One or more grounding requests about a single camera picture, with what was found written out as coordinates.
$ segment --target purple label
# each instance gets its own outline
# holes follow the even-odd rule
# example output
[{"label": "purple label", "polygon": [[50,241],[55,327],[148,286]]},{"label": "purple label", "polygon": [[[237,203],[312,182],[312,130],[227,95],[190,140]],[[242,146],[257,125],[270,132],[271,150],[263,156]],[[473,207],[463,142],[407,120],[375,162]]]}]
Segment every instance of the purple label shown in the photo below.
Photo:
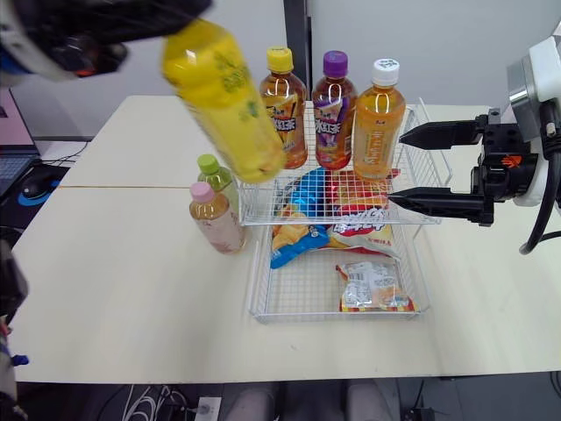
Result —
[{"label": "purple label", "polygon": [[343,128],[344,114],[348,108],[349,101],[347,98],[335,103],[328,101],[314,102],[318,146],[329,149],[337,147],[337,137]]}]

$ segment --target computer mouse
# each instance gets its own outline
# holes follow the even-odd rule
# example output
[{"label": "computer mouse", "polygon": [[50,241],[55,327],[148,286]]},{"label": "computer mouse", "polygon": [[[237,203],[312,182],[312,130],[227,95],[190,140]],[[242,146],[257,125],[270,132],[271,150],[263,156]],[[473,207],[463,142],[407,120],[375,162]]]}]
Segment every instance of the computer mouse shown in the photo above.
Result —
[{"label": "computer mouse", "polygon": [[54,190],[53,176],[41,172],[31,173],[22,183],[21,194],[26,199],[37,199]]}]

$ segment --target purple bottle cap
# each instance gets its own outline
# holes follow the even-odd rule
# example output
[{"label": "purple bottle cap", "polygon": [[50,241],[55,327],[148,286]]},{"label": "purple bottle cap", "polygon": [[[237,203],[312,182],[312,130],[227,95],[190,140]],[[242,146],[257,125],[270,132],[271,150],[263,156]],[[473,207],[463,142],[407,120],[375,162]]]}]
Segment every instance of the purple bottle cap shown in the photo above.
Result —
[{"label": "purple bottle cap", "polygon": [[323,55],[323,74],[328,77],[347,76],[347,54],[342,51],[328,51]]}]

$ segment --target yellow bottle cap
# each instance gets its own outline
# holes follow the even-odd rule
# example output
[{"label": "yellow bottle cap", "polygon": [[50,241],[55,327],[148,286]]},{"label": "yellow bottle cap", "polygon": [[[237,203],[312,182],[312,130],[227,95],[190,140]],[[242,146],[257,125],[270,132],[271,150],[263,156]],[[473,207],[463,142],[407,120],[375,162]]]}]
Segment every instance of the yellow bottle cap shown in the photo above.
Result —
[{"label": "yellow bottle cap", "polygon": [[266,66],[275,73],[288,73],[295,68],[292,51],[285,46],[270,46],[266,50]]}]

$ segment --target laptop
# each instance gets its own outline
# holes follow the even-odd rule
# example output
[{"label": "laptop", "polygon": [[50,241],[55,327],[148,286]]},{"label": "laptop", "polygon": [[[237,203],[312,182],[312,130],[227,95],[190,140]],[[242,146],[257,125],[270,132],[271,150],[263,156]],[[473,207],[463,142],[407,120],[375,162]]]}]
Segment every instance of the laptop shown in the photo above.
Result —
[{"label": "laptop", "polygon": [[8,89],[0,89],[0,197],[40,161],[39,150]]}]

